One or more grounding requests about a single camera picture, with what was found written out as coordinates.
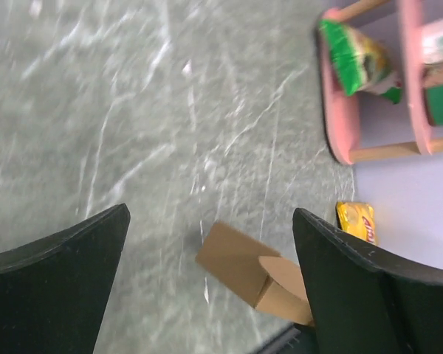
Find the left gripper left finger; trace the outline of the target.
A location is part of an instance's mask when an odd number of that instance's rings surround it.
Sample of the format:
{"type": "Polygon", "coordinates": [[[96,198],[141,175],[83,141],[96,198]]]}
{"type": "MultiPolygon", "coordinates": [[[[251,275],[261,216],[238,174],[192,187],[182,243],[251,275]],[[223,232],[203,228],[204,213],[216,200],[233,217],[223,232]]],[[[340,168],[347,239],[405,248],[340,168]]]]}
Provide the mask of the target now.
{"type": "Polygon", "coordinates": [[[0,253],[0,353],[93,353],[129,224],[119,204],[0,253]]]}

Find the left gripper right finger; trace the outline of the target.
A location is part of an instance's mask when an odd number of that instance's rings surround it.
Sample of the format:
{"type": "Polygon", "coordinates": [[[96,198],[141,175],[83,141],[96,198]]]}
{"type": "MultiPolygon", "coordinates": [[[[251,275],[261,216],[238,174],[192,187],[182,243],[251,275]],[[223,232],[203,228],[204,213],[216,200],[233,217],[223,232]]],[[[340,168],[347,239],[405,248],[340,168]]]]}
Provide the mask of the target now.
{"type": "Polygon", "coordinates": [[[443,270],[297,208],[295,248],[320,353],[443,353],[443,270]]]}

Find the brown cardboard box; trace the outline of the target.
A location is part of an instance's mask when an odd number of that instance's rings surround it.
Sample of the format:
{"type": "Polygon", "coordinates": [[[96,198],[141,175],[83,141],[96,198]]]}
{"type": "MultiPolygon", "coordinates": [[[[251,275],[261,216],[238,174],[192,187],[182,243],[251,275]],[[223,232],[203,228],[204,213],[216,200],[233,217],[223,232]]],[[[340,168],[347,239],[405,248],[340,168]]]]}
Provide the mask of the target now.
{"type": "Polygon", "coordinates": [[[216,222],[196,261],[251,308],[296,324],[314,324],[299,265],[261,241],[216,222]]]}

